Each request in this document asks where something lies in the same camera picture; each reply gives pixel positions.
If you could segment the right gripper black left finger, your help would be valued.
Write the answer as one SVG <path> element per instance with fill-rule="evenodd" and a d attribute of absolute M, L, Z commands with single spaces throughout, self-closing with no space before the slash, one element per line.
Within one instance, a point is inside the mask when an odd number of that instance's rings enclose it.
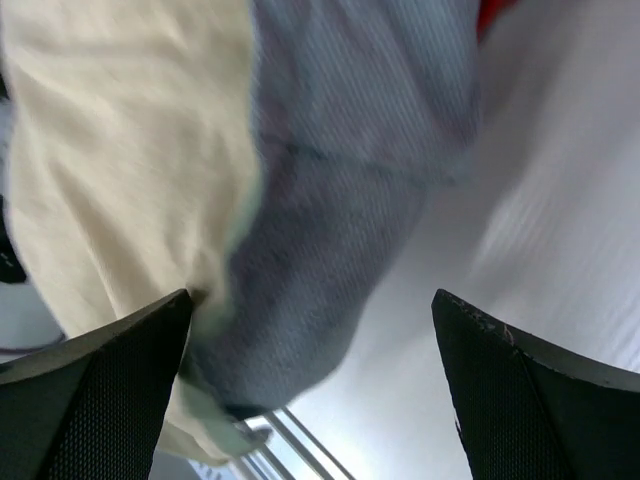
<path fill-rule="evenodd" d="M 147 478 L 192 311 L 179 290 L 2 364 L 2 478 Z"/>

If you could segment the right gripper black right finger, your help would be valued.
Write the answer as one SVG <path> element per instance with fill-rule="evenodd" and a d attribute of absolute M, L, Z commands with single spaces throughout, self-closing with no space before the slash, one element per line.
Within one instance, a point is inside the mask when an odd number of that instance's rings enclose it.
<path fill-rule="evenodd" d="M 443 289 L 431 311 L 473 478 L 638 478 L 638 374 L 526 333 Z"/>

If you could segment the green beige patchwork pillowcase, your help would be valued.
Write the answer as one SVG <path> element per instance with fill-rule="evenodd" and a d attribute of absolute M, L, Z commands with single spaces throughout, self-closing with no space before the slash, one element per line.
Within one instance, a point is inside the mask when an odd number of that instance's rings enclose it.
<path fill-rule="evenodd" d="M 11 242 L 69 337 L 196 304 L 161 450 L 222 465 L 344 358 L 480 117 L 477 1 L 5 1 Z"/>

